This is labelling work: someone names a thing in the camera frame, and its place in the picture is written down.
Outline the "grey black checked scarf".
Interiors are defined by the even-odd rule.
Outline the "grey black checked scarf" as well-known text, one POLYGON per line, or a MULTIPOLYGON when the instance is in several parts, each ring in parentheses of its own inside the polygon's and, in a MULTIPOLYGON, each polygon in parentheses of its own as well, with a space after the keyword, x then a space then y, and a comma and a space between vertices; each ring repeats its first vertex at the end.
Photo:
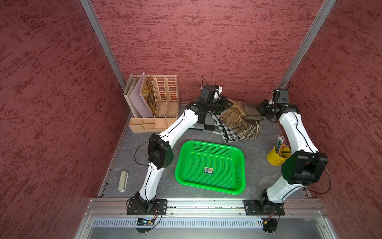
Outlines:
POLYGON ((221 135, 218 123, 216 122, 215 117, 210 113, 206 115, 204 123, 195 123, 193 126, 191 126, 191 128, 193 130, 206 131, 221 135))

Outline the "brown plaid fringed scarf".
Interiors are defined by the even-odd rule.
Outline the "brown plaid fringed scarf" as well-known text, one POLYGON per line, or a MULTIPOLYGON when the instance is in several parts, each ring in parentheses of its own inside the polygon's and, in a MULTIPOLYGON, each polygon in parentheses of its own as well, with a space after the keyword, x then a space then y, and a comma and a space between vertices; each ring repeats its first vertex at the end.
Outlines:
POLYGON ((257 105, 229 99, 233 106, 223 111, 218 118, 241 137, 253 139, 260 134, 261 122, 265 119, 257 110, 257 105))

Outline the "black white smiley scarf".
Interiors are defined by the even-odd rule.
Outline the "black white smiley scarf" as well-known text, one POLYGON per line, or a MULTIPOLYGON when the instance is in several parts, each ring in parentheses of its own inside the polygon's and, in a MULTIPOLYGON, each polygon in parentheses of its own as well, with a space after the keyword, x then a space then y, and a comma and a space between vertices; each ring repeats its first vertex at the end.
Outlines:
POLYGON ((230 128, 228 125, 223 124, 219 118, 215 119, 215 123, 217 124, 220 130, 222 141, 224 143, 233 143, 245 139, 241 137, 237 132, 235 132, 232 128, 230 128))

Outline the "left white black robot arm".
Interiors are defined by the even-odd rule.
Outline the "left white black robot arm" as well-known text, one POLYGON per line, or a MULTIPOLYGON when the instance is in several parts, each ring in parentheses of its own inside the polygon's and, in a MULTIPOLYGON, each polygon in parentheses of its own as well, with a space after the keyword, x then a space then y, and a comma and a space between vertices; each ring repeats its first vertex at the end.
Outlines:
POLYGON ((149 137, 148 171, 141 189, 133 197, 144 214, 149 214, 154 207, 159 181, 165 168, 174 160, 173 147, 178 139, 190 127, 205 119, 208 113, 219 115, 233 106, 233 103, 221 93, 221 86, 209 84, 202 86, 198 99, 188 103, 184 112, 171 126, 149 137))

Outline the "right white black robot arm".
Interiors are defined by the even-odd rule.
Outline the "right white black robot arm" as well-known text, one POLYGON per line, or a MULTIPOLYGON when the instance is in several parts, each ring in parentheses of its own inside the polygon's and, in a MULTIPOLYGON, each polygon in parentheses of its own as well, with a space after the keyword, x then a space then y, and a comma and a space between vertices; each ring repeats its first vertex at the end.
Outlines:
POLYGON ((272 100, 263 100, 257 110, 267 120, 275 119, 281 124, 290 146, 281 177, 263 191, 258 202, 261 211, 271 213, 281 210, 285 199, 295 191, 317 183, 327 170, 328 156, 319 152, 310 140, 298 107, 289 103, 287 89, 275 89, 272 100))

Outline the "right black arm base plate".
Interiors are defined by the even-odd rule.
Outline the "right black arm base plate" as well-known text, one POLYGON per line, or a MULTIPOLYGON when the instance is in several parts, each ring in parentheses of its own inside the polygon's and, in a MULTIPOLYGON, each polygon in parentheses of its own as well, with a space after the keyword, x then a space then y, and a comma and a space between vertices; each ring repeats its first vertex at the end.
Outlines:
POLYGON ((261 200, 243 200, 244 210, 247 216, 284 216, 285 211, 282 203, 262 202, 261 200))

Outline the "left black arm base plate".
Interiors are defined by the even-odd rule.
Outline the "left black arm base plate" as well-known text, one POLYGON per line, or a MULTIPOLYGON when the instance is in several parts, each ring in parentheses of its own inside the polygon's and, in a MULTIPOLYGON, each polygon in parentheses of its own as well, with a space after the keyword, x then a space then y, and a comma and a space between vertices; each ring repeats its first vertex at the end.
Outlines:
POLYGON ((154 199, 150 202, 141 199, 131 199, 127 203, 127 215, 166 215, 168 200, 154 199))

